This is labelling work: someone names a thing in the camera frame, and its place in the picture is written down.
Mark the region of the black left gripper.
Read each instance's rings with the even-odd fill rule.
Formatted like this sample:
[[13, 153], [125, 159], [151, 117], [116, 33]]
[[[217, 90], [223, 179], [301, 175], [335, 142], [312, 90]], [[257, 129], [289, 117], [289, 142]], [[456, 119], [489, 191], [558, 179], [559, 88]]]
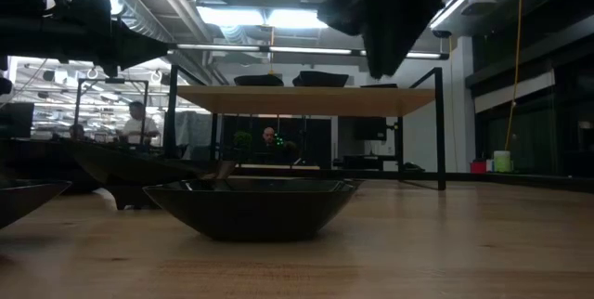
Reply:
[[109, 77], [166, 56], [169, 45], [130, 30], [121, 20], [44, 18], [44, 57], [92, 61]]

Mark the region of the black glossy leaf-shaped plate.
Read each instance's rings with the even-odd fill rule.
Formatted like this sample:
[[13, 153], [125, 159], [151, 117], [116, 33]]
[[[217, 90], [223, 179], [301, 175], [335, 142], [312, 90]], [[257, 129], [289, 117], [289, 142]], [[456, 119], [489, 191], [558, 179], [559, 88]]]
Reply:
[[232, 178], [231, 161], [198, 162], [195, 178], [145, 186], [164, 211], [215, 241], [305, 241], [327, 225], [362, 182]]
[[237, 86], [283, 86], [281, 78], [273, 74], [241, 75], [234, 78]]
[[294, 86], [344, 87], [349, 79], [348, 74], [337, 74], [323, 71], [301, 71], [292, 80]]
[[71, 185], [54, 179], [0, 180], [0, 229], [57, 197]]

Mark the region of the person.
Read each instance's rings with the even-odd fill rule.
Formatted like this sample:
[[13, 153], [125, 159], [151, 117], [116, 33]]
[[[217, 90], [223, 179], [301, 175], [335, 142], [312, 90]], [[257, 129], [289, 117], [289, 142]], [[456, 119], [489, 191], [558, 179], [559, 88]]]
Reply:
[[263, 132], [263, 146], [258, 151], [259, 160], [266, 164], [293, 164], [299, 159], [299, 150], [292, 141], [280, 137], [272, 127]]
[[81, 124], [76, 123], [70, 126], [69, 134], [71, 140], [89, 141], [90, 138], [85, 135], [84, 128]]
[[142, 102], [131, 102], [129, 114], [130, 119], [124, 124], [123, 129], [117, 131], [117, 136], [124, 137], [127, 143], [149, 144], [153, 138], [161, 134], [156, 123], [147, 116]]

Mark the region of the long tube light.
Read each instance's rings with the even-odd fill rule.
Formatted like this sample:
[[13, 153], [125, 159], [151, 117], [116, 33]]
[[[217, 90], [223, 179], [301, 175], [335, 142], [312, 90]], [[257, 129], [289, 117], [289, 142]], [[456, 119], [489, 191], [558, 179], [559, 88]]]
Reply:
[[167, 45], [169, 51], [173, 50], [199, 50], [213, 52], [242, 52], [242, 53], [287, 53], [329, 56], [350, 56], [363, 58], [367, 55], [364, 49], [349, 48], [322, 48], [304, 46], [278, 46], [278, 45], [218, 45], [218, 44], [173, 44]]

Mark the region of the grey cloth partition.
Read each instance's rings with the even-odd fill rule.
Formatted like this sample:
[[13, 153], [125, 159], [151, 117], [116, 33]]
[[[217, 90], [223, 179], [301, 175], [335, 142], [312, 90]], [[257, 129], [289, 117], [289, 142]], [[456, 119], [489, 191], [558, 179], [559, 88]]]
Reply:
[[176, 145], [183, 151], [183, 160], [207, 161], [210, 159], [212, 115], [195, 111], [175, 114]]

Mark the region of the low black desk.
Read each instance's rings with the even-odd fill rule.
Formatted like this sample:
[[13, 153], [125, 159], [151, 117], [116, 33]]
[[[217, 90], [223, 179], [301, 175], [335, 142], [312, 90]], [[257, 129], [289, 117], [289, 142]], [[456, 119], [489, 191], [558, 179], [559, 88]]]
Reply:
[[413, 162], [404, 162], [400, 164], [398, 157], [395, 155], [344, 155], [341, 158], [336, 158], [332, 161], [332, 165], [343, 170], [377, 170], [385, 171], [385, 164], [391, 163], [395, 165], [394, 170], [398, 171], [402, 168], [409, 173], [424, 173], [425, 169]]

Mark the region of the green background plant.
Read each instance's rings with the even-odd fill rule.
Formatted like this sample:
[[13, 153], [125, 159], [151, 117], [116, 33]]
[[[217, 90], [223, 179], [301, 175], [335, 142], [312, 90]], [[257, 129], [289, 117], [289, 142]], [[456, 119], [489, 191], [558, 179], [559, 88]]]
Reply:
[[246, 131], [237, 131], [233, 136], [233, 146], [240, 150], [249, 150], [252, 147], [252, 134]]

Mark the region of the dark computer monitor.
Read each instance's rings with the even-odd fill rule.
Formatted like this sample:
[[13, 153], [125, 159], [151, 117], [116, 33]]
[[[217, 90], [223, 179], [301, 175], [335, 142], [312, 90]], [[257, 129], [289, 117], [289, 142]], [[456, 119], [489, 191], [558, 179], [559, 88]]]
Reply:
[[29, 138], [33, 112], [33, 103], [5, 103], [0, 108], [0, 138]]

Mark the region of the black glossy wavy-edged plate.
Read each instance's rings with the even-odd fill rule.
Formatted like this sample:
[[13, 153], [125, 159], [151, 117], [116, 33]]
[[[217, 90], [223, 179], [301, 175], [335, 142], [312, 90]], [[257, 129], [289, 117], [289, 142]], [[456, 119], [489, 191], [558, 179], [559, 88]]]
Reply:
[[85, 141], [0, 139], [0, 177], [71, 182], [62, 195], [91, 193], [104, 185], [89, 175], [69, 152]]

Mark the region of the green white wipes canister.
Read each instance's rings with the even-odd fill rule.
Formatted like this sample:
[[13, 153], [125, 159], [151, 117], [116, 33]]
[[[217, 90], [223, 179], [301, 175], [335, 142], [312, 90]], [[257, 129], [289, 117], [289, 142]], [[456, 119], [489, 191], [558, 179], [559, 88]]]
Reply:
[[510, 173], [512, 171], [511, 156], [508, 150], [496, 150], [493, 154], [494, 171]]

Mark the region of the black metal rack frame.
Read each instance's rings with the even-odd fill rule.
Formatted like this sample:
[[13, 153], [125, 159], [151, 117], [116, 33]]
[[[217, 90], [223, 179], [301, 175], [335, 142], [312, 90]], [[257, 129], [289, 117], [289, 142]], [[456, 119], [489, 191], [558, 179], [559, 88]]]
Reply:
[[146, 113], [145, 110], [147, 109], [148, 99], [149, 99], [149, 82], [144, 80], [126, 80], [124, 78], [116, 78], [116, 77], [107, 77], [107, 78], [95, 78], [91, 79], [90, 77], [86, 78], [79, 78], [77, 80], [77, 92], [76, 92], [76, 100], [75, 100], [75, 109], [74, 109], [74, 124], [79, 123], [79, 115], [80, 115], [80, 108], [81, 108], [81, 99], [82, 96], [87, 92], [88, 89], [92, 89], [96, 83], [105, 83], [110, 85], [123, 85], [125, 83], [134, 83], [134, 84], [142, 84], [144, 86], [144, 91], [141, 93], [143, 96], [143, 107], [144, 112], [142, 113], [142, 125], [140, 131], [140, 139], [139, 145], [143, 145], [145, 143], [145, 122], [146, 122]]

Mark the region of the silver spiral ventilation duct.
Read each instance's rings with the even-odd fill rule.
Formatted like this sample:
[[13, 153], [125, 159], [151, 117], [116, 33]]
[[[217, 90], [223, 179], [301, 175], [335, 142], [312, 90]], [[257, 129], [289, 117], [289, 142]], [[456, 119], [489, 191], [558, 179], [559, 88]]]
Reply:
[[110, 0], [110, 4], [111, 14], [120, 14], [122, 21], [131, 30], [163, 42], [174, 41], [173, 36], [141, 0]]

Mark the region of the black wall-mounted screen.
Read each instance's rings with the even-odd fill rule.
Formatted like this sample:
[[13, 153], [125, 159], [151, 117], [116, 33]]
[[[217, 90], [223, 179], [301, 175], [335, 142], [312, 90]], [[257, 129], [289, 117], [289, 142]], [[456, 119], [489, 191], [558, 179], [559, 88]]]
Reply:
[[385, 117], [358, 117], [354, 120], [354, 138], [363, 141], [385, 141], [387, 139]]

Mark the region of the wooden shelf black frame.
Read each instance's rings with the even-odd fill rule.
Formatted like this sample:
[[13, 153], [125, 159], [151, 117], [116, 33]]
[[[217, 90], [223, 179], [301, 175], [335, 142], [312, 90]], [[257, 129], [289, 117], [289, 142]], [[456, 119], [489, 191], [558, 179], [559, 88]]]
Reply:
[[174, 65], [170, 72], [168, 109], [182, 98], [213, 115], [275, 114], [396, 117], [397, 131], [404, 132], [404, 117], [429, 103], [435, 105], [436, 161], [434, 173], [420, 180], [435, 180], [446, 190], [446, 136], [443, 70], [430, 69], [408, 88], [394, 87], [272, 87], [208, 86], [177, 84], [186, 70]]

